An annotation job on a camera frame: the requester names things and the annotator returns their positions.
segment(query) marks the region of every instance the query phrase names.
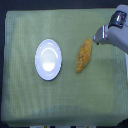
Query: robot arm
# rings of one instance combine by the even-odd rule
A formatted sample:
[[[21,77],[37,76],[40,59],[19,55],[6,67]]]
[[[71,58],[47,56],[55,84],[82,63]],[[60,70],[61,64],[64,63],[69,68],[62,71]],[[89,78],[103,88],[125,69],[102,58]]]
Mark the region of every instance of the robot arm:
[[[112,44],[128,53],[128,6],[119,5],[109,24],[98,29],[93,41],[97,44]]]

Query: plate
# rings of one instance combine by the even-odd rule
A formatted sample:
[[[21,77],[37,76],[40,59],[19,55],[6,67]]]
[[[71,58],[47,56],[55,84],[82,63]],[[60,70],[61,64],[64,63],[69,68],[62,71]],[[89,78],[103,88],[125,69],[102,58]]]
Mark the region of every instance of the plate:
[[[44,80],[54,79],[62,63],[61,50],[54,40],[46,39],[38,46],[35,55],[36,70]]]

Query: yellow object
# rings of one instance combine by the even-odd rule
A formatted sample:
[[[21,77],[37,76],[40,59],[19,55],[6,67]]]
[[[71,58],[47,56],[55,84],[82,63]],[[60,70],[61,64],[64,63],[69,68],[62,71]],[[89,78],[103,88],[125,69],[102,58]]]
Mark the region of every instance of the yellow object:
[[[80,73],[89,62],[91,56],[91,47],[92,47],[92,40],[90,38],[87,39],[81,46],[77,56],[77,67],[76,67],[77,73]]]

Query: white plate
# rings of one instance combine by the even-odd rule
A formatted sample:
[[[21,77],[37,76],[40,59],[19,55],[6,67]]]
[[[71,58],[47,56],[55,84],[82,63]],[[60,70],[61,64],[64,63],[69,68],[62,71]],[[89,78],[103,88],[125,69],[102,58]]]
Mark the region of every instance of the white plate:
[[[126,58],[126,70],[127,70],[127,83],[128,83],[128,54],[125,53],[125,58]]]
[[[44,80],[54,79],[61,68],[62,56],[54,40],[46,39],[38,46],[35,55],[36,70]]]

